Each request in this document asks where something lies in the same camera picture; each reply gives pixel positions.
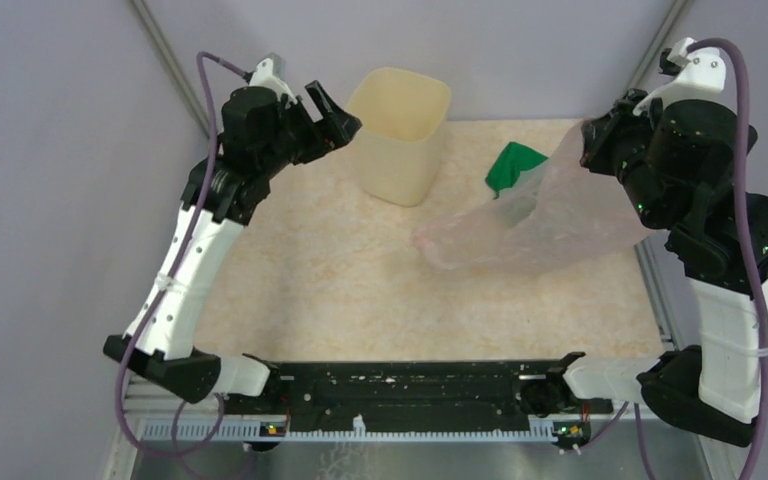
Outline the beige plastic trash bin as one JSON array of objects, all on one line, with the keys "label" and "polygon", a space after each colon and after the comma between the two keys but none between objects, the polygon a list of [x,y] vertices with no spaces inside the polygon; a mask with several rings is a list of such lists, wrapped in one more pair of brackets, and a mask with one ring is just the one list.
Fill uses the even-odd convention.
[{"label": "beige plastic trash bin", "polygon": [[367,194],[402,207],[424,200],[442,161],[451,97],[445,82],[400,68],[362,80],[347,110],[362,122],[349,150]]}]

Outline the pink plastic trash bag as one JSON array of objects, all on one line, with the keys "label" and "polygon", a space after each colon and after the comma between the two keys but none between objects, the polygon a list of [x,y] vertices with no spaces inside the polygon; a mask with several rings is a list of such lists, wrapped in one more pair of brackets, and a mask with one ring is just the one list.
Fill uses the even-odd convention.
[{"label": "pink plastic trash bag", "polygon": [[631,248],[650,235],[612,177],[579,164],[582,123],[516,185],[474,209],[417,227],[412,243],[442,269],[542,274]]}]

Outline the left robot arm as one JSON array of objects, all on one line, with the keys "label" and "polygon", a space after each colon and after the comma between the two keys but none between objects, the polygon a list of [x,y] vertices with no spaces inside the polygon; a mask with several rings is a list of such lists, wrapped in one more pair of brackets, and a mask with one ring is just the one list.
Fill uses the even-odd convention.
[{"label": "left robot arm", "polygon": [[305,87],[320,117],[301,98],[251,84],[222,105],[224,129],[189,173],[169,251],[143,311],[126,332],[109,336],[104,354],[188,403],[211,394],[242,395],[257,413],[279,404],[270,364],[248,354],[207,353],[195,332],[207,293],[230,247],[249,226],[270,183],[284,168],[316,161],[347,146],[361,121],[320,82]]}]

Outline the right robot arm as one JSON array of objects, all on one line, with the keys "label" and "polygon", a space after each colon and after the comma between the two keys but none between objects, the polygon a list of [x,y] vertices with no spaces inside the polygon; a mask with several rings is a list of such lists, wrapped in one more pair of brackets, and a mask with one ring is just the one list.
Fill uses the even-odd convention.
[{"label": "right robot arm", "polygon": [[[637,113],[645,92],[632,89],[581,129],[581,163],[615,177],[641,223],[668,234],[701,315],[700,341],[654,359],[570,354],[546,385],[549,404],[572,412],[586,399],[646,405],[667,424],[748,446],[759,412],[759,361],[768,345],[742,257],[734,204],[737,119],[708,100],[656,100]],[[768,311],[768,196],[745,199],[750,243]]]}]

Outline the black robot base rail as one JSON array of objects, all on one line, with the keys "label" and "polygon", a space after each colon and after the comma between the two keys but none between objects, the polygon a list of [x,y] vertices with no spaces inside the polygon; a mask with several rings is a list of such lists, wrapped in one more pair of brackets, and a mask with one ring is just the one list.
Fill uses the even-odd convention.
[{"label": "black robot base rail", "polygon": [[523,432],[532,418],[609,414],[607,399],[580,400],[555,360],[283,362],[258,397],[231,394],[227,415],[277,415],[293,433]]}]

